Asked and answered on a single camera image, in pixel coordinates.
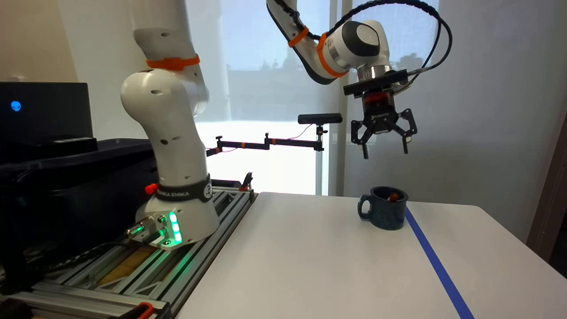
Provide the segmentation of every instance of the orange band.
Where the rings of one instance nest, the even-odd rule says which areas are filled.
[[[301,31],[295,38],[291,39],[287,44],[290,48],[293,48],[296,44],[298,44],[307,34],[309,33],[309,29],[307,27],[303,27],[303,31]]]
[[[325,32],[321,35],[321,39],[319,39],[319,44],[317,45],[317,55],[319,56],[319,61],[321,62],[323,69],[325,69],[325,71],[327,71],[327,73],[329,73],[330,75],[332,75],[336,78],[340,78],[340,77],[344,76],[346,73],[349,73],[349,72],[348,71],[345,72],[345,73],[335,72],[327,64],[327,62],[325,61],[325,57],[323,57],[323,45],[325,44],[326,39],[327,39],[327,33]]]
[[[167,57],[162,61],[146,60],[147,65],[152,69],[166,69],[170,71],[183,71],[186,66],[199,64],[199,55],[194,58]]]

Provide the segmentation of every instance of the white wall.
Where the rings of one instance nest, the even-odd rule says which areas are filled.
[[[0,45],[0,81],[77,81],[56,0],[3,1]]]
[[[418,126],[409,154],[394,133],[367,161],[348,144],[345,195],[391,185],[412,200],[478,205],[525,241],[567,109],[567,4],[444,0],[439,12],[451,55],[396,99]],[[351,99],[348,118],[361,116]]]
[[[132,37],[128,1],[58,0],[78,80],[88,83],[92,127],[99,140],[145,138],[120,103],[122,82],[147,69]]]

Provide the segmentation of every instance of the blue mug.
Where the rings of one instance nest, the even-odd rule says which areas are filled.
[[[370,202],[368,212],[362,211],[364,202]],[[386,230],[397,230],[404,225],[408,194],[397,188],[378,186],[364,194],[358,201],[358,215],[374,226]]]

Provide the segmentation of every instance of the red button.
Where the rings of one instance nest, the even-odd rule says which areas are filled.
[[[146,186],[145,191],[146,194],[148,195],[153,195],[155,194],[155,192],[158,190],[158,185],[157,184],[149,184],[148,186]]]

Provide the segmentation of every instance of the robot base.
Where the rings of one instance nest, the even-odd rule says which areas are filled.
[[[167,202],[152,196],[139,208],[136,220],[142,221],[144,230],[132,239],[143,241],[160,232],[161,236],[148,244],[163,250],[174,250],[202,240],[219,226],[213,201],[203,203],[199,199]]]

